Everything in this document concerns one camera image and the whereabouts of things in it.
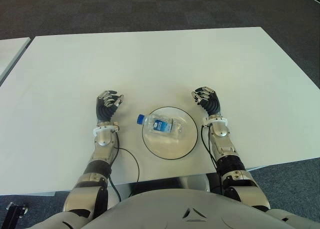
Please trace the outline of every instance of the clear glass plate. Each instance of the clear glass plate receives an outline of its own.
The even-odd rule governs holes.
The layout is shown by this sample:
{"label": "clear glass plate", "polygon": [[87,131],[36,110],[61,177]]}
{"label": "clear glass plate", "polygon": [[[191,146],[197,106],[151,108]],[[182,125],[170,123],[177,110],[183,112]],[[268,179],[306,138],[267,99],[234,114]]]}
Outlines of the clear glass plate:
{"label": "clear glass plate", "polygon": [[150,152],[157,157],[173,160],[182,158],[192,151],[198,140],[198,129],[188,113],[179,108],[168,106],[156,109],[151,112],[152,114],[178,119],[181,123],[181,133],[177,137],[168,136],[151,132],[148,126],[143,126],[142,138]]}

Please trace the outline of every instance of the gray carpet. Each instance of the gray carpet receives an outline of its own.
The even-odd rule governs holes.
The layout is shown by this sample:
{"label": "gray carpet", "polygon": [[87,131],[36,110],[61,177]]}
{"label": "gray carpet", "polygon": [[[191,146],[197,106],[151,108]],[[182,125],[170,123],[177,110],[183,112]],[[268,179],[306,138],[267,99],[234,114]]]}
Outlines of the gray carpet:
{"label": "gray carpet", "polygon": [[[0,40],[262,27],[320,87],[319,15],[320,4],[314,0],[0,0]],[[253,175],[273,208],[320,221],[319,164],[319,159],[313,159],[275,165],[256,170]],[[30,212],[17,227],[24,228],[59,212],[66,196],[66,192],[55,197],[0,196],[0,224],[10,201],[29,204]]]}

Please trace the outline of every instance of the plastic water bottle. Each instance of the plastic water bottle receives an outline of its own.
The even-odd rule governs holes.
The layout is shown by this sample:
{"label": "plastic water bottle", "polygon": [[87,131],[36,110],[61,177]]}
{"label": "plastic water bottle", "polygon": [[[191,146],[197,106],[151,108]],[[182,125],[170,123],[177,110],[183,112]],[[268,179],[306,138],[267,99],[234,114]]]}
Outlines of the plastic water bottle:
{"label": "plastic water bottle", "polygon": [[150,132],[160,133],[163,135],[177,136],[182,131],[181,124],[174,118],[164,115],[151,114],[148,116],[140,114],[136,123],[146,125]]}

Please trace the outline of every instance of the black joint segment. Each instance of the black joint segment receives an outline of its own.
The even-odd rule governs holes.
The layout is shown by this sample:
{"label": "black joint segment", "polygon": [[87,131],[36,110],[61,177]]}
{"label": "black joint segment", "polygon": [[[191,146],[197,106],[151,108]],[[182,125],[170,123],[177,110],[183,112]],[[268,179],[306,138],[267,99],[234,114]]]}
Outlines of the black joint segment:
{"label": "black joint segment", "polygon": [[111,105],[109,107],[105,106],[105,102],[103,99],[96,99],[96,117],[98,118],[99,121],[102,122],[110,122],[111,117],[114,115],[114,113],[117,110],[116,105]]}
{"label": "black joint segment", "polygon": [[223,194],[225,197],[227,198],[231,198],[233,200],[236,200],[238,202],[241,202],[241,199],[240,199],[240,196],[239,194],[237,193],[237,191],[232,188],[232,187],[229,187],[227,189],[224,190],[224,194]]}
{"label": "black joint segment", "polygon": [[118,96],[118,95],[112,95],[111,98],[112,98],[113,100],[117,100],[117,99],[119,98],[119,96]]}
{"label": "black joint segment", "polygon": [[79,217],[84,217],[84,218],[88,218],[90,215],[90,211],[86,209],[73,209],[73,210],[70,210],[69,212],[77,214]]}
{"label": "black joint segment", "polygon": [[97,218],[108,209],[108,196],[107,188],[101,187],[96,195],[93,219]]}
{"label": "black joint segment", "polygon": [[253,207],[253,208],[256,208],[256,209],[258,209],[258,210],[260,210],[260,211],[263,211],[263,212],[266,212],[266,211],[269,210],[269,208],[266,207],[265,205],[253,205],[252,207]]}
{"label": "black joint segment", "polygon": [[94,160],[86,166],[83,174],[87,173],[99,173],[108,178],[111,174],[111,166],[104,160]]}
{"label": "black joint segment", "polygon": [[216,162],[216,167],[221,177],[228,172],[246,170],[244,164],[237,155],[226,155],[221,157]]}
{"label": "black joint segment", "polygon": [[196,93],[198,93],[198,92],[201,92],[202,90],[203,90],[202,87],[199,87],[199,88],[195,89],[194,91],[195,91]]}
{"label": "black joint segment", "polygon": [[199,104],[206,110],[209,116],[220,113],[220,103],[216,92],[209,95],[209,100],[201,100]]}

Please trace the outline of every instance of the robot finger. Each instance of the robot finger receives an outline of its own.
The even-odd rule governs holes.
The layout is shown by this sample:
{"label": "robot finger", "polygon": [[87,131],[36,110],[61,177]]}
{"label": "robot finger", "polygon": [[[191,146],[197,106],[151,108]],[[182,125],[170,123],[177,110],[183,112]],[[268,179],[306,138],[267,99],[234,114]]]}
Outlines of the robot finger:
{"label": "robot finger", "polygon": [[200,103],[203,100],[203,98],[194,91],[191,92],[191,95],[195,99],[196,103]]}
{"label": "robot finger", "polygon": [[109,106],[112,105],[118,98],[119,98],[119,96],[117,96],[117,95],[108,95],[107,97],[105,97],[105,98],[103,99],[104,105],[105,105],[106,107],[109,107]]}
{"label": "robot finger", "polygon": [[114,90],[105,90],[98,96],[98,98],[104,99],[105,97],[107,97],[108,95],[111,95],[111,94],[117,94],[117,92]]}
{"label": "robot finger", "polygon": [[209,98],[210,98],[210,96],[209,96],[209,95],[206,95],[206,94],[200,94],[199,96],[200,96],[202,99],[206,100],[206,101],[208,101]]}
{"label": "robot finger", "polygon": [[204,91],[204,90],[197,92],[197,94],[198,94],[200,97],[206,98],[206,99],[209,99],[209,97],[210,97],[210,93],[207,92],[207,91]]}
{"label": "robot finger", "polygon": [[119,107],[119,105],[124,101],[125,96],[120,95],[118,99],[113,103],[116,107]]}
{"label": "robot finger", "polygon": [[214,90],[212,90],[211,88],[207,87],[207,86],[203,86],[203,87],[199,87],[198,89],[194,90],[196,93],[198,92],[202,92],[202,91],[205,91],[205,92],[208,92],[208,93],[213,93],[215,92]]}

